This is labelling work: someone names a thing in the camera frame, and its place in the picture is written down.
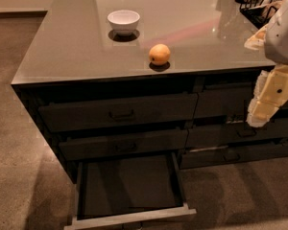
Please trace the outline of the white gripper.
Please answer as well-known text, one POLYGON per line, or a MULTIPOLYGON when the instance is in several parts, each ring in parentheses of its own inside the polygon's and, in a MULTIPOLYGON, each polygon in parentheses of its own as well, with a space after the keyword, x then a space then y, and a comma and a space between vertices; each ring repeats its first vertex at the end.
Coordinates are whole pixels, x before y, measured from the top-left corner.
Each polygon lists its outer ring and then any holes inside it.
POLYGON ((288 101, 288 0, 244 43, 250 50, 265 49, 266 58, 279 63, 272 71, 262 71, 248 107, 250 127, 263 127, 288 101))

